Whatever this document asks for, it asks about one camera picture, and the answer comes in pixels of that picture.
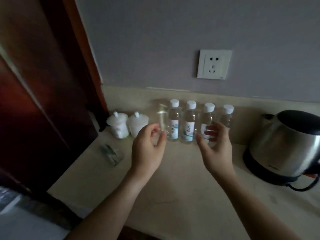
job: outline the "counter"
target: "counter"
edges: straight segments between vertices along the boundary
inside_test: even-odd
[[[49,189],[79,214],[88,214],[121,182],[131,165],[132,137],[115,139],[108,129]],[[111,166],[99,146],[111,144],[124,160]],[[295,192],[266,183],[242,161],[246,146],[233,144],[239,181],[303,239],[320,239],[320,184]],[[294,183],[305,187],[312,178]],[[126,225],[160,239],[249,239],[218,183],[205,169],[198,146],[167,142],[159,169],[139,194]]]

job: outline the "stainless steel kettle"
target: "stainless steel kettle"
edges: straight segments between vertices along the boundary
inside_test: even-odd
[[[256,134],[244,152],[246,166],[269,183],[297,191],[311,189],[320,177],[320,117],[298,110],[263,116],[270,122]],[[303,173],[317,176],[306,188],[290,185]]]

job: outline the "wall outlet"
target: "wall outlet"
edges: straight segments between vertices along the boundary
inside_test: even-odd
[[[197,78],[225,80],[232,50],[200,50]]]

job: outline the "glass bottle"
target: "glass bottle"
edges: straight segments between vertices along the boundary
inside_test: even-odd
[[[230,104],[225,104],[223,106],[223,113],[220,118],[220,122],[225,125],[229,130],[231,128],[231,122],[232,122],[232,113],[234,110],[234,106]]]
[[[197,103],[193,100],[187,101],[186,111],[184,113],[183,124],[182,124],[182,142],[190,144],[193,141],[194,129],[196,123],[196,109]]]
[[[169,141],[179,140],[179,100],[171,99],[167,119],[167,138]]]
[[[206,143],[209,143],[209,138],[212,138],[212,136],[206,135],[205,131],[207,130],[207,126],[211,125],[212,121],[214,120],[215,120],[214,104],[206,103],[203,106],[203,113],[201,115],[201,127],[200,127],[201,135],[205,139]]]

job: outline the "backsplash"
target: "backsplash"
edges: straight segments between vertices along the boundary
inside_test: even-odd
[[[184,108],[188,100],[197,102],[200,113],[205,103],[213,103],[215,111],[220,113],[224,104],[234,106],[233,125],[230,130],[230,140],[233,143],[247,145],[259,128],[262,126],[261,114],[276,114],[282,110],[295,109],[306,111],[320,116],[320,103],[306,103],[282,101],[263,98],[248,98],[204,94],[197,92],[126,88],[102,85],[102,91],[110,112],[127,113],[129,116],[135,111],[146,114],[150,123],[158,122],[164,126],[166,114],[171,99],[178,99],[180,107]]]

